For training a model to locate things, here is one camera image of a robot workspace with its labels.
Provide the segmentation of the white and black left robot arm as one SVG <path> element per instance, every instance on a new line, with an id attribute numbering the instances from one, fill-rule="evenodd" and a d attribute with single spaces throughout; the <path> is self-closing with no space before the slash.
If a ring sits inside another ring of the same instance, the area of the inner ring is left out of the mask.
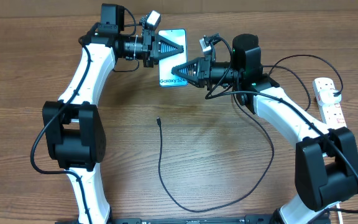
<path id="1" fill-rule="evenodd" d="M 128 8 L 102 4 L 100 21 L 78 39 L 82 47 L 76 72 L 57 101 L 42 108 L 45 137 L 51 159 L 58 162 L 56 174 L 67 175 L 78 205 L 75 223 L 112 223 L 112 208 L 103 189 L 101 162 L 106 152 L 106 135 L 98 111 L 104 84 L 117 60 L 136 60 L 152 68 L 159 61 L 184 53 L 177 44 L 156 33 L 161 15 L 151 11 L 132 27 L 142 33 L 124 33 Z"/>

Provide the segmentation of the Galaxy S24 smartphone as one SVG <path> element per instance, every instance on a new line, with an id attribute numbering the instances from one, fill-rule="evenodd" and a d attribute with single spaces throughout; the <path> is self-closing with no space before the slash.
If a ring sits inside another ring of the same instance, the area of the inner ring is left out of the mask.
<path id="1" fill-rule="evenodd" d="M 186 86 L 188 81 L 172 73 L 172 68 L 187 62 L 186 30 L 169 29 L 158 32 L 162 37 L 182 45 L 184 52 L 176 54 L 159 61 L 159 85 L 161 87 Z"/>

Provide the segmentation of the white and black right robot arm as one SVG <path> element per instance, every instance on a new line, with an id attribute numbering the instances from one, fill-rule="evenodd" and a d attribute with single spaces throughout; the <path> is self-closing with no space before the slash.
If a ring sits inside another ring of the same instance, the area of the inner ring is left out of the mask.
<path id="1" fill-rule="evenodd" d="M 346 127 L 332 128 L 300 108 L 283 88 L 264 72 L 256 35 L 236 36 L 229 48 L 230 61 L 217 62 L 214 46 L 219 35 L 205 36 L 204 55 L 172 68 L 191 85 L 231 87 L 231 96 L 252 114 L 268 121 L 295 149 L 296 195 L 263 217 L 265 223 L 328 223 L 339 203 L 358 194 L 358 149 Z"/>

